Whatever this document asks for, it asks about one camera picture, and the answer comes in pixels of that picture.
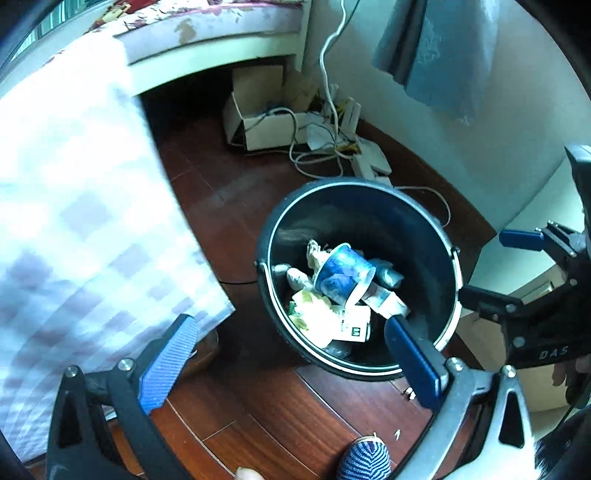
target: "trash can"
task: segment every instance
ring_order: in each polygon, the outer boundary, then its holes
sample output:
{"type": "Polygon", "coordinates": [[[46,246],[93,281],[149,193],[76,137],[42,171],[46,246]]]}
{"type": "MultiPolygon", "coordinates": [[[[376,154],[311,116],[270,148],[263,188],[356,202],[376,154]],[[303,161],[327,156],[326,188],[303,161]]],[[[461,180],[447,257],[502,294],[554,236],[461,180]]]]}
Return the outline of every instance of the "trash can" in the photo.
{"type": "Polygon", "coordinates": [[[462,274],[457,251],[438,220],[400,190],[361,179],[309,183],[270,214],[257,245],[258,285],[280,334],[301,356],[346,378],[385,381],[403,375],[384,342],[383,325],[339,359],[316,347],[292,324],[285,305],[293,293],[285,265],[308,271],[306,246],[313,238],[334,247],[347,242],[365,258],[394,263],[404,276],[398,296],[415,332],[442,350],[460,316],[462,274]]]}

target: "cardboard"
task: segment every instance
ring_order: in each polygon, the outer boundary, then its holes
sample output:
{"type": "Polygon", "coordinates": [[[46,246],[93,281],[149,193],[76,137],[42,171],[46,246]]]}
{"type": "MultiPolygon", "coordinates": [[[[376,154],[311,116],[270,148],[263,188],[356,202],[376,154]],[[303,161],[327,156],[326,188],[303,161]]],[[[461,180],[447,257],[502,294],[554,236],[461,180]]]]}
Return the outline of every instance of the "cardboard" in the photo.
{"type": "Polygon", "coordinates": [[[285,86],[282,81],[280,65],[233,70],[233,91],[222,112],[228,143],[243,128],[249,151],[289,146],[294,135],[293,116],[287,112],[265,114],[277,106],[286,106],[295,113],[298,126],[295,142],[306,143],[306,129],[302,127],[307,125],[305,110],[313,98],[311,83],[299,72],[288,76],[285,86]]]}

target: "trash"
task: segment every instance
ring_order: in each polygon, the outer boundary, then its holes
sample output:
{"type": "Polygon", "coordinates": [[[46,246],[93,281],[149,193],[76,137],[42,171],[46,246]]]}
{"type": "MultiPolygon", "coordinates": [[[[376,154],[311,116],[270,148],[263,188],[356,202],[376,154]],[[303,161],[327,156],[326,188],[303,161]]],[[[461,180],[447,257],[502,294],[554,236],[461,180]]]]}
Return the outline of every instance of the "trash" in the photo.
{"type": "Polygon", "coordinates": [[[404,280],[404,276],[392,268],[394,266],[392,262],[374,258],[369,260],[369,263],[376,268],[375,279],[384,288],[396,290],[404,280]]]}
{"type": "Polygon", "coordinates": [[[406,317],[410,313],[410,309],[393,291],[386,290],[374,282],[371,282],[361,299],[375,313],[387,319],[393,315],[406,317]]]}
{"type": "Polygon", "coordinates": [[[340,329],[340,319],[331,309],[330,300],[308,290],[300,290],[292,298],[288,309],[290,320],[310,342],[326,348],[340,329]]]}
{"type": "Polygon", "coordinates": [[[333,340],[328,344],[327,347],[324,347],[326,353],[330,356],[334,356],[340,360],[347,358],[351,354],[353,346],[351,342],[344,342],[342,340],[333,340]]]}
{"type": "Polygon", "coordinates": [[[287,278],[287,283],[294,291],[314,290],[314,284],[310,277],[302,272],[302,270],[292,267],[285,273],[285,277],[287,278]]]}
{"type": "MultiPolygon", "coordinates": [[[[318,252],[312,252],[318,258],[318,252]]],[[[355,305],[369,287],[376,268],[351,249],[340,244],[333,249],[314,274],[314,288],[338,305],[355,305]]]]}
{"type": "Polygon", "coordinates": [[[371,308],[366,305],[353,305],[347,308],[333,305],[332,310],[340,319],[340,329],[333,334],[334,340],[346,340],[347,342],[369,340],[371,308]]]}
{"type": "Polygon", "coordinates": [[[289,263],[279,263],[277,265],[273,265],[272,272],[275,275],[285,275],[290,268],[291,265],[289,263]]]}
{"type": "Polygon", "coordinates": [[[330,252],[323,251],[316,240],[312,239],[308,242],[306,260],[308,261],[308,267],[314,270],[314,272],[318,271],[329,256],[330,252]]]}

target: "wooden floor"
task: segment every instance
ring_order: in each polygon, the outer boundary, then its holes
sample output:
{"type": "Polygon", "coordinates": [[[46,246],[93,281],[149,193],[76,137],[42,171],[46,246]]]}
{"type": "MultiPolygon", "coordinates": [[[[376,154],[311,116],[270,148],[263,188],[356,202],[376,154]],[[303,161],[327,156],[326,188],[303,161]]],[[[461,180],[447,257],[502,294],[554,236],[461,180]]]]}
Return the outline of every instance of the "wooden floor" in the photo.
{"type": "MultiPolygon", "coordinates": [[[[172,188],[218,278],[254,280],[255,243],[267,214],[306,179],[284,154],[245,157],[229,149],[219,102],[174,104],[171,92],[151,92],[144,105],[172,188]]],[[[401,394],[404,380],[356,382],[305,364],[275,331],[256,284],[225,289],[236,313],[219,328],[220,357],[176,385],[152,414],[196,479],[231,478],[239,466],[266,480],[331,478],[347,445],[373,432],[389,446],[393,466],[402,461],[430,418],[401,394]]],[[[471,360],[464,349],[454,338],[448,353],[471,360]]],[[[468,418],[440,474],[453,467],[471,426],[468,418]]],[[[127,467],[141,474],[115,433],[127,467]]]]}

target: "striped sock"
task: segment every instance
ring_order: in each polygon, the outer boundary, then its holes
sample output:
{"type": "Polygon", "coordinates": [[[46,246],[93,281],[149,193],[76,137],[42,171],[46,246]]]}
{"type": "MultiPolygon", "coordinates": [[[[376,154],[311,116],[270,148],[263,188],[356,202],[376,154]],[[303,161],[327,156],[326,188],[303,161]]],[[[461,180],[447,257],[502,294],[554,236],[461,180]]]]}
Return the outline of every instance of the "striped sock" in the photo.
{"type": "Polygon", "coordinates": [[[390,454],[382,442],[353,445],[339,465],[337,480],[385,480],[391,473],[390,454]]]}

